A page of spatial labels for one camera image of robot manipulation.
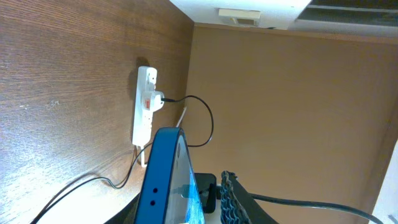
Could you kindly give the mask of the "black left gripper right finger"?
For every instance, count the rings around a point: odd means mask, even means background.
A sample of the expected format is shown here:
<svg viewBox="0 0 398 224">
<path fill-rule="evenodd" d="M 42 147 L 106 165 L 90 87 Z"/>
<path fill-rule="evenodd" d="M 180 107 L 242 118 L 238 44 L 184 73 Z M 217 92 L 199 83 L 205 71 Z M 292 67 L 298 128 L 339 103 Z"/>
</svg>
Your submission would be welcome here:
<svg viewBox="0 0 398 224">
<path fill-rule="evenodd" d="M 221 222 L 232 224 L 278 224 L 238 182 L 235 173 L 221 173 Z"/>
</svg>

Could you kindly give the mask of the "blue Galaxy smartphone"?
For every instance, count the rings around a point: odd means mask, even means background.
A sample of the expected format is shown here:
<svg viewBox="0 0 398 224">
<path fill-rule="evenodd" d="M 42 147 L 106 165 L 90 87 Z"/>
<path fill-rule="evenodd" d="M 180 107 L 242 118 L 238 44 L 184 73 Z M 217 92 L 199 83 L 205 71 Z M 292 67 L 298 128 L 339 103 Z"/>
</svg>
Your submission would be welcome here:
<svg viewBox="0 0 398 224">
<path fill-rule="evenodd" d="M 183 129 L 156 132 L 134 222 L 205 223 Z"/>
</svg>

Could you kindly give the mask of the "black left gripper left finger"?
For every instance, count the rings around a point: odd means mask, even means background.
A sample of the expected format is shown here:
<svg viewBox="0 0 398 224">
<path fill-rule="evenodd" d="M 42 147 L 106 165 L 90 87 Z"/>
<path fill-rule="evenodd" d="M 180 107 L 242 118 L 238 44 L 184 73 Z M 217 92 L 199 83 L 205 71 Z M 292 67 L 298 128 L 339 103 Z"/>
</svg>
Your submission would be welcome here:
<svg viewBox="0 0 398 224">
<path fill-rule="evenodd" d="M 137 194 L 119 213 L 104 224 L 134 224 L 140 194 Z"/>
</svg>

